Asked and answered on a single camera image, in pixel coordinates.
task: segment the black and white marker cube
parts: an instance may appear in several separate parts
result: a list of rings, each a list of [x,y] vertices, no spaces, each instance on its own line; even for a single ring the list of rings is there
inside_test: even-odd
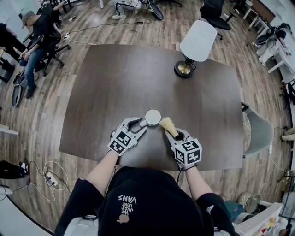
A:
[[[129,148],[136,144],[137,140],[132,138],[126,127],[119,127],[107,146],[116,154],[121,156]]]
[[[175,159],[184,165],[194,164],[202,160],[202,147],[195,138],[174,146]]]

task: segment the brush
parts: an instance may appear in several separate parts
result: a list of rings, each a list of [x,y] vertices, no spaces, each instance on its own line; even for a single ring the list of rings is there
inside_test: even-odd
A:
[[[169,117],[165,117],[160,121],[160,125],[167,130],[173,137],[178,135],[173,121]]]

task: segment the gray chair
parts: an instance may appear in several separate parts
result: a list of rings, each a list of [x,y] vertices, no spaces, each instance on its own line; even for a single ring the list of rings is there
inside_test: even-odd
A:
[[[243,158],[259,153],[269,147],[273,140],[273,126],[271,122],[259,115],[250,106],[242,102],[242,111],[247,115],[251,124],[251,141]]]

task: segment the lamp base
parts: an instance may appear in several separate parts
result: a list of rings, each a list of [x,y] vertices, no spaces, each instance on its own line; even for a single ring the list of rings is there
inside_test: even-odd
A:
[[[186,64],[185,61],[178,61],[174,66],[174,71],[179,77],[188,79],[192,77],[194,69],[190,64]]]

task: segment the power strip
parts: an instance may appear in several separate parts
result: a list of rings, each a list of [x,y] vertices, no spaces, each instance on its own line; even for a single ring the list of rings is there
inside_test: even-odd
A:
[[[50,185],[58,186],[58,184],[59,184],[57,179],[50,172],[46,173],[46,179]]]

